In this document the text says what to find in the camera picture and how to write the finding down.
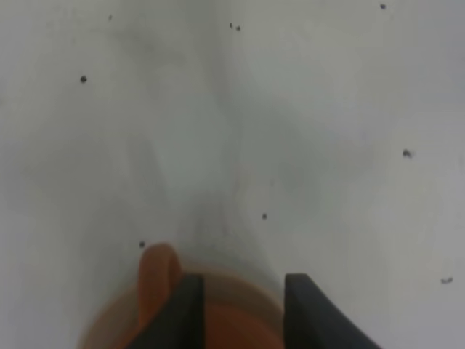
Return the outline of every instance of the gray stain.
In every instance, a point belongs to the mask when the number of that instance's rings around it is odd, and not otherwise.
[[[453,281],[453,277],[450,277],[450,278],[441,278],[441,284],[443,284],[443,285],[451,284],[452,281]]]
[[[408,150],[408,149],[404,149],[403,152],[402,152],[402,156],[404,158],[411,159],[411,158],[413,158],[413,152]]]

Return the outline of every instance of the white wall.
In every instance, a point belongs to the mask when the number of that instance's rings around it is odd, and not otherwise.
[[[2,347],[75,348],[143,240],[462,348],[465,2],[384,3],[4,0]]]

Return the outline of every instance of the smudge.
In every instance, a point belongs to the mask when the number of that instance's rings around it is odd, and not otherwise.
[[[441,278],[441,284],[443,284],[443,285],[450,284],[450,283],[452,283],[452,281],[453,281],[453,277],[450,277],[450,278]]]
[[[410,151],[410,150],[408,150],[408,149],[404,149],[404,151],[402,152],[402,156],[403,156],[404,158],[409,158],[409,159],[411,159],[411,158],[413,158],[413,152]]]

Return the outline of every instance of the black plastic part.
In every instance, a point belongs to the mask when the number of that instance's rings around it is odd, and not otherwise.
[[[307,274],[286,275],[285,288],[286,349],[379,349]]]
[[[186,275],[126,349],[204,349],[203,278]]]

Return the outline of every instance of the orange object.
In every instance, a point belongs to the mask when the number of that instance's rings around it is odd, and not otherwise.
[[[179,283],[182,269],[178,256],[168,244],[148,248],[139,265],[137,325],[113,349],[124,349],[162,308]],[[263,317],[242,309],[234,302],[205,299],[206,349],[283,349],[283,341]]]

